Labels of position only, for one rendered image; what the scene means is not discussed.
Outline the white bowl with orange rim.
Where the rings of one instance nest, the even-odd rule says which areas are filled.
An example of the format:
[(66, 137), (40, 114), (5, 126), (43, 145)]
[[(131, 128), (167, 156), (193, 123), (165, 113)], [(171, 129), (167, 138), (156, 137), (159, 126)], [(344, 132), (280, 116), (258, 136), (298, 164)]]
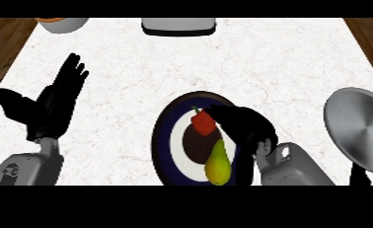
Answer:
[(37, 18), (37, 22), (52, 34), (68, 34), (84, 26), (87, 18)]

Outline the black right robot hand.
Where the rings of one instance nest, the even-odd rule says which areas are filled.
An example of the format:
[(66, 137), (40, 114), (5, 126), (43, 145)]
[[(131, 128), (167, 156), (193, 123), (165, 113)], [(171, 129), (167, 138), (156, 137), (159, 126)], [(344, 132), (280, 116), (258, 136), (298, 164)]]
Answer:
[(211, 105), (205, 112), (220, 124), (226, 134), (242, 150), (257, 153), (258, 143), (270, 141), (271, 150), (277, 147), (279, 136), (273, 123), (252, 109)]

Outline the dark blue and white plate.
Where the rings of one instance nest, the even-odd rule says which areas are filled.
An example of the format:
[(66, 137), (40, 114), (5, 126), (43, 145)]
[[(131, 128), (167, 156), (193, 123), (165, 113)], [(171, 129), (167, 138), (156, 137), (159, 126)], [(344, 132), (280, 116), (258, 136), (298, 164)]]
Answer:
[(195, 109), (211, 105), (233, 107), (220, 95), (196, 91), (179, 96), (161, 112), (152, 135), (152, 159), (165, 186), (211, 186), (204, 165), (187, 156), (184, 138), (190, 135)]

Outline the yellow-green pear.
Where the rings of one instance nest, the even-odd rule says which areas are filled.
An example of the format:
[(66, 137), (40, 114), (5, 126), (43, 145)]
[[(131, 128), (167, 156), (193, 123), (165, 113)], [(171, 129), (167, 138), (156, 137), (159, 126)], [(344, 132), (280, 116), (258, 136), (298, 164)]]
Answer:
[(232, 166), (224, 148), (224, 141), (218, 139), (204, 166), (208, 181), (223, 186), (227, 184), (232, 175)]

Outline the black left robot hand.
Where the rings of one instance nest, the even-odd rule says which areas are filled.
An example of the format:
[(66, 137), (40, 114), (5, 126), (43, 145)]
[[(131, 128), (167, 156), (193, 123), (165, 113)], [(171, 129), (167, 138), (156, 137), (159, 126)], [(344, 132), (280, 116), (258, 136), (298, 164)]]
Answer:
[(44, 137), (59, 139), (66, 132), (75, 99), (81, 92), (89, 71), (72, 53), (64, 64), (52, 85), (38, 98), (31, 100), (10, 89), (0, 88), (0, 107), (5, 116), (27, 125), (27, 140)]

